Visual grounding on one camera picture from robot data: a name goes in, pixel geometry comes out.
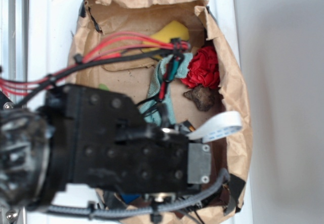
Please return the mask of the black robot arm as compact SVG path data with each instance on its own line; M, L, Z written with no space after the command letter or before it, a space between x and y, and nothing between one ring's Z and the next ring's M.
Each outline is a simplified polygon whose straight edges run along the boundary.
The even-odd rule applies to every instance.
M147 123L124 94L67 84L35 112L1 112L1 204L33 210L67 184L118 194L196 194L189 140Z

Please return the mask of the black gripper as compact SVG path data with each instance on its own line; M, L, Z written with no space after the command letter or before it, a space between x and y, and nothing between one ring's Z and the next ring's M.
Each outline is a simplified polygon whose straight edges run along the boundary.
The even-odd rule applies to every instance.
M124 94L70 84L68 181L120 194L196 194L188 182L188 138L147 123Z

